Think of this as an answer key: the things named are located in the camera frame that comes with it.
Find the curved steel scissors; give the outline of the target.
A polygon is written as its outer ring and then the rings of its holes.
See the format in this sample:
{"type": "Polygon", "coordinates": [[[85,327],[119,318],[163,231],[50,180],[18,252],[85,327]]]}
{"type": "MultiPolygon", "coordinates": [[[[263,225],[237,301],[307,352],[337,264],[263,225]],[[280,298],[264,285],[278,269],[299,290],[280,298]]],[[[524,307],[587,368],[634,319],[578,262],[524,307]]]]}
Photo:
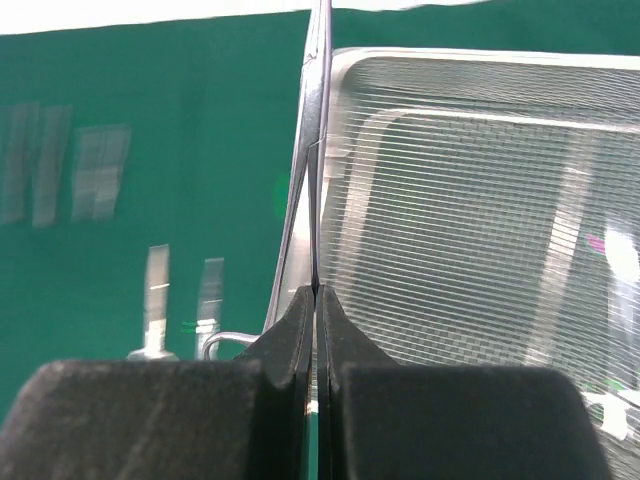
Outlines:
{"type": "Polygon", "coordinates": [[[149,248],[145,272],[143,345],[131,351],[130,361],[177,361],[165,348],[167,299],[169,290],[169,245],[149,248]]]}

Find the steel tweezers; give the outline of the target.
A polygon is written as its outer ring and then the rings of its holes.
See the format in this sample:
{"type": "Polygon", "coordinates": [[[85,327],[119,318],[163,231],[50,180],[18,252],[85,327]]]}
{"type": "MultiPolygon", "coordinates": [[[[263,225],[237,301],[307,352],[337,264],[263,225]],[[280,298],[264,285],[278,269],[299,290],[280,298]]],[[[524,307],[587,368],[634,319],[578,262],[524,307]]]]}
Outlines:
{"type": "Polygon", "coordinates": [[[96,172],[94,219],[106,219],[114,214],[130,138],[131,132],[126,125],[112,125],[102,132],[99,167],[96,172]]]}
{"type": "Polygon", "coordinates": [[[40,147],[33,184],[32,224],[54,223],[62,166],[71,124],[72,107],[54,105],[44,109],[40,147]]]}

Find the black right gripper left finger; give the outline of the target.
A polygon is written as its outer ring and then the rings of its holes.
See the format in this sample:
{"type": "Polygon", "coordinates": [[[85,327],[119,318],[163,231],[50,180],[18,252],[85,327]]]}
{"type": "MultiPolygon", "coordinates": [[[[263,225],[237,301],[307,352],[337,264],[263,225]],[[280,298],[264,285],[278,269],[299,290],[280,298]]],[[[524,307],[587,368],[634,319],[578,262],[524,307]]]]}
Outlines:
{"type": "Polygon", "coordinates": [[[303,479],[314,294],[229,361],[56,361],[1,431],[5,479],[303,479]]]}

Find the steel surgical forceps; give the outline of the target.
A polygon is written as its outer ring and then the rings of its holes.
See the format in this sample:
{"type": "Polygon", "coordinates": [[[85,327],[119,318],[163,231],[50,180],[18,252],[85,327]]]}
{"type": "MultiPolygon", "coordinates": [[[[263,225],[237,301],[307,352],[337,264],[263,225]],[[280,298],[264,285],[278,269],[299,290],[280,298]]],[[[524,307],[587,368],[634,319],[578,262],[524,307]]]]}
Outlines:
{"type": "Polygon", "coordinates": [[[312,291],[316,293],[320,285],[321,197],[332,66],[331,15],[330,1],[317,1],[312,5],[301,68],[296,137],[283,234],[264,323],[265,329],[271,328],[276,323],[286,260],[291,249],[295,220],[304,188],[308,189],[312,291]]]}

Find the metal mesh instrument tray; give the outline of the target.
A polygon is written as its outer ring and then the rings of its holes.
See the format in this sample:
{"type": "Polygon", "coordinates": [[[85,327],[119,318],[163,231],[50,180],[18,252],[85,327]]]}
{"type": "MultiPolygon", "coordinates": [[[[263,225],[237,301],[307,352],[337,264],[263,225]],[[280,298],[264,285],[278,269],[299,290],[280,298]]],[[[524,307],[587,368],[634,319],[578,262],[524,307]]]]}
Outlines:
{"type": "Polygon", "coordinates": [[[403,364],[551,367],[639,475],[639,60],[334,53],[320,274],[403,364]]]}

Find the steel surgical scissors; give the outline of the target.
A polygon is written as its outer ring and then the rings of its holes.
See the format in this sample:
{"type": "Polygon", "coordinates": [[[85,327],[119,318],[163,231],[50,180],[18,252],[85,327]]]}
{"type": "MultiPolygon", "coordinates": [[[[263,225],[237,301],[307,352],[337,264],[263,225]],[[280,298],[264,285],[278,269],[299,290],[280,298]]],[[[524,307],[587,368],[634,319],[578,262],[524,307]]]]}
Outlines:
{"type": "Polygon", "coordinates": [[[206,340],[220,330],[223,303],[224,259],[209,258],[204,262],[196,318],[195,358],[203,360],[206,340]]]}

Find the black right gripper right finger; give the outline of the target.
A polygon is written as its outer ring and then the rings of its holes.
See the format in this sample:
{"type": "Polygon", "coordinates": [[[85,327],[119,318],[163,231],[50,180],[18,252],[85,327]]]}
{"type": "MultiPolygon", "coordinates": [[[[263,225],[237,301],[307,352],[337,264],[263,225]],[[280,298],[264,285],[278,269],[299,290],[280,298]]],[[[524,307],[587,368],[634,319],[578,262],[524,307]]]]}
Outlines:
{"type": "Polygon", "coordinates": [[[546,368],[402,365],[319,289],[322,479],[608,479],[581,396],[546,368]]]}

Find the green surgical cloth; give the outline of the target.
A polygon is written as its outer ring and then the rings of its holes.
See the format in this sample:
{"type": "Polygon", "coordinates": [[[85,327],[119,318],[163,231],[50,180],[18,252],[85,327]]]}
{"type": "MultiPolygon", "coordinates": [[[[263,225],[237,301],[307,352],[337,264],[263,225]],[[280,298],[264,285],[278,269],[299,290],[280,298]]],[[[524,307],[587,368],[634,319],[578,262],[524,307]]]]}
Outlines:
{"type": "MultiPolygon", "coordinates": [[[[232,360],[270,329],[264,323],[315,2],[295,13],[2,37],[2,428],[19,392],[42,366],[130,361],[128,354],[142,347],[150,247],[170,249],[165,348],[177,361],[232,360]],[[72,107],[56,218],[34,227],[43,112],[54,105],[72,107]],[[101,135],[112,125],[130,129],[129,152],[113,216],[94,219],[101,135]],[[209,258],[224,259],[220,330],[206,340],[205,358],[197,360],[198,296],[209,258]]],[[[472,1],[385,13],[339,10],[331,3],[332,65],[336,51],[352,47],[639,60],[635,1],[472,1]]],[[[276,322],[300,287],[312,289],[309,240],[304,188],[276,322]]],[[[320,274],[323,286],[328,285],[320,274]]],[[[305,478],[322,479],[318,291],[305,478]]]]}

